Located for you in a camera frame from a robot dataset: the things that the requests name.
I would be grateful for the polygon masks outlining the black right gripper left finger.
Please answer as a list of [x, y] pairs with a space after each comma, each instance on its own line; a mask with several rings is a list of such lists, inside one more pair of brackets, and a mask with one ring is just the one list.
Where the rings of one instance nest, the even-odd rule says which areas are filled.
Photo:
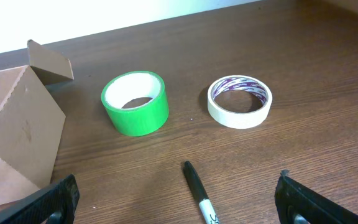
[[80, 199], [75, 176], [70, 174], [0, 211], [0, 224], [72, 224]]

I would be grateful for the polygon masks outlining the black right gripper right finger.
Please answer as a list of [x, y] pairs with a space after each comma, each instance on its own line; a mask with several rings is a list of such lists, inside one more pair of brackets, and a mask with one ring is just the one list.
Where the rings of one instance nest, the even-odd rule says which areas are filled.
[[358, 223], [358, 215], [305, 187], [282, 170], [275, 188], [280, 223]]

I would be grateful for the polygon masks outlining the brown cardboard box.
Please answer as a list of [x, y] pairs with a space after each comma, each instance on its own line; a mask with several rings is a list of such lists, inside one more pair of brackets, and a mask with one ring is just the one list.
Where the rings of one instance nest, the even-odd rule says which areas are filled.
[[0, 70], [0, 205], [49, 185], [65, 114], [47, 85], [73, 80], [70, 60], [33, 40], [29, 62]]

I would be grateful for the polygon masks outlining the black permanent marker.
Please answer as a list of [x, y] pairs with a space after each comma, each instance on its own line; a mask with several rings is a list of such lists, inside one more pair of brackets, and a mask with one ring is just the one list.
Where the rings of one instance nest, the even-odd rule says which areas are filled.
[[190, 192], [200, 208], [205, 222], [207, 224], [220, 224], [219, 218], [214, 211], [213, 205], [202, 184], [202, 181], [190, 161], [184, 162], [183, 174], [189, 186]]

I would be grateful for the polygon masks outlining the green tape roll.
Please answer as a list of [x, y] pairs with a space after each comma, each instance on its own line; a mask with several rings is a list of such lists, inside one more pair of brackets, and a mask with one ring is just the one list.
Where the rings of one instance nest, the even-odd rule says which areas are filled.
[[144, 136], [161, 128], [169, 116], [163, 79], [154, 72], [119, 75], [103, 88], [101, 102], [115, 129], [127, 136]]

